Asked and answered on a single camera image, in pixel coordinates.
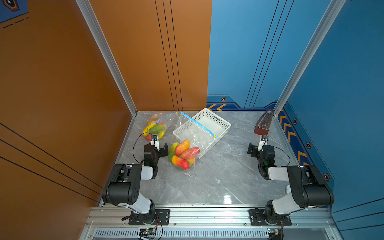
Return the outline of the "orange yellow mango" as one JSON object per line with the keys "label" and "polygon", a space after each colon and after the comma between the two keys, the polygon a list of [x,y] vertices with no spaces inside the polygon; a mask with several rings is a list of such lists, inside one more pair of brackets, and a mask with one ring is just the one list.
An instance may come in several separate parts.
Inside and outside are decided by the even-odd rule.
{"label": "orange yellow mango", "polygon": [[185,140],[175,148],[175,155],[180,156],[190,148],[191,142]]}

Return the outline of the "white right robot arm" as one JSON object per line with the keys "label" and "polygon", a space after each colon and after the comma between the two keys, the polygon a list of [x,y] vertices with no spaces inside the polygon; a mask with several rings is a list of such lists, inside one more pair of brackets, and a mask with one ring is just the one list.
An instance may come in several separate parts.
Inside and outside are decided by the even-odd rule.
{"label": "white right robot arm", "polygon": [[287,182],[291,189],[285,196],[269,200],[264,210],[250,210],[252,225],[291,225],[294,212],[316,207],[331,206],[334,194],[316,166],[275,165],[275,147],[249,144],[247,153],[258,160],[260,175],[269,181]]}

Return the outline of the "clear zip-top bag blue zipper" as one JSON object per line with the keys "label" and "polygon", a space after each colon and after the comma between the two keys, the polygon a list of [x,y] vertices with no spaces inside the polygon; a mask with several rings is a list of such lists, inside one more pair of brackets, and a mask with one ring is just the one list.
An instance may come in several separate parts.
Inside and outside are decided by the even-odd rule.
{"label": "clear zip-top bag blue zipper", "polygon": [[153,135],[158,135],[160,140],[170,137],[178,119],[178,112],[168,113],[163,111],[151,115],[147,120],[146,127],[143,129],[144,138],[150,141]]}

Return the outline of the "red apple-like mango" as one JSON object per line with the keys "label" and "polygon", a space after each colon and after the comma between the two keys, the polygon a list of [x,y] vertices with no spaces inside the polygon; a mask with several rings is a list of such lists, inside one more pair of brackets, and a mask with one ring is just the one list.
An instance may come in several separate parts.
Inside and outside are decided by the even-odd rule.
{"label": "red apple-like mango", "polygon": [[197,154],[200,153],[200,149],[198,147],[189,148],[185,152],[181,154],[181,158],[184,160],[188,160],[194,158]]}

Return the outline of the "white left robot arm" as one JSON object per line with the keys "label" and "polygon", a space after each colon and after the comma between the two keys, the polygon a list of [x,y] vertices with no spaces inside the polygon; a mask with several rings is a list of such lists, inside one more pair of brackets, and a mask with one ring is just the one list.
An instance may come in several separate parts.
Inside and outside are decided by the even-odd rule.
{"label": "white left robot arm", "polygon": [[161,215],[156,212],[154,201],[140,193],[141,182],[153,180],[158,173],[158,162],[169,154],[167,144],[159,148],[156,144],[144,146],[144,159],[136,164],[115,164],[102,193],[104,203],[131,210],[122,221],[130,225],[158,225]]}

